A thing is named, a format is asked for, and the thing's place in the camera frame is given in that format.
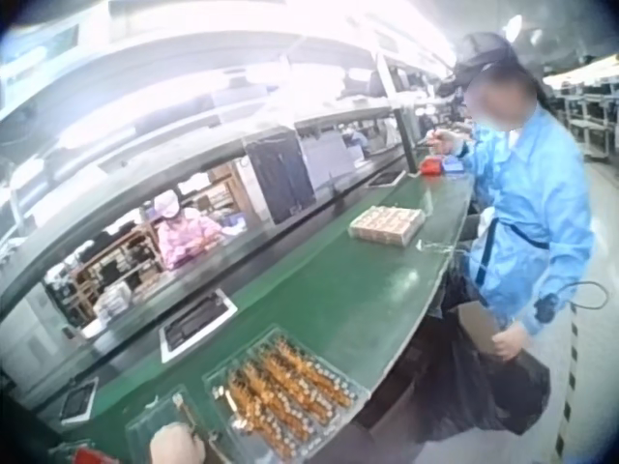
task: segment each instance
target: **blue anti-static coat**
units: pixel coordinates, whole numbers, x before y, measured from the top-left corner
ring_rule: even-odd
[[[562,289],[582,279],[593,246],[587,180],[574,139],[538,106],[511,149],[508,134],[494,131],[464,152],[465,167],[492,190],[498,219],[493,243],[487,230],[471,249],[471,281],[479,280],[489,245],[486,277],[477,287],[497,318],[516,316],[546,270],[538,298],[558,293],[560,309],[574,294],[574,288]],[[531,245],[510,224],[529,242],[548,249]],[[521,321],[530,334],[542,327],[533,308]]]
[[[473,132],[471,136],[473,138],[474,150],[487,150],[492,151],[491,147],[481,147],[485,144],[493,144],[495,143],[495,132],[493,130],[487,129],[480,124],[475,124],[473,126]],[[485,169],[491,169],[492,163],[487,162],[485,164]],[[494,199],[494,191],[492,190],[492,186],[490,185],[490,181],[492,180],[492,176],[490,172],[482,173],[479,176],[475,177],[475,201],[477,205],[484,210],[485,208],[492,205]]]

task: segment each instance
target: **green conveyor belt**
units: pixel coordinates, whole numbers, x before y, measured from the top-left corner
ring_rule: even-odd
[[[232,296],[239,313],[203,347],[162,364],[159,350],[97,393],[93,417],[66,440],[94,440],[129,462],[125,426],[144,405],[184,385],[210,427],[222,427],[202,376],[277,324],[373,392],[426,313],[466,216],[469,178],[406,179],[362,201]],[[351,239],[350,221],[371,205],[421,208],[427,220],[407,248]]]

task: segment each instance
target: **gloved hand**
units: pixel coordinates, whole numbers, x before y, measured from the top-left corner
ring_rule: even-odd
[[[430,130],[426,139],[435,155],[459,155],[464,145],[464,139],[449,130]]]

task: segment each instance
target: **red object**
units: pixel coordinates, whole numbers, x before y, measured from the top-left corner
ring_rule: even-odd
[[[118,464],[119,462],[102,452],[88,448],[78,449],[74,456],[74,464]]]
[[[441,158],[426,157],[419,166],[419,170],[424,176],[440,176],[443,171]]]

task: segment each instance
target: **worker in pink coat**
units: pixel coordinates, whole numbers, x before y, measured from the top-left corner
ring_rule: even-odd
[[[217,246],[221,227],[193,208],[181,209],[178,197],[168,190],[155,198],[155,211],[163,218],[159,225],[159,246],[163,262],[177,269],[196,255]]]

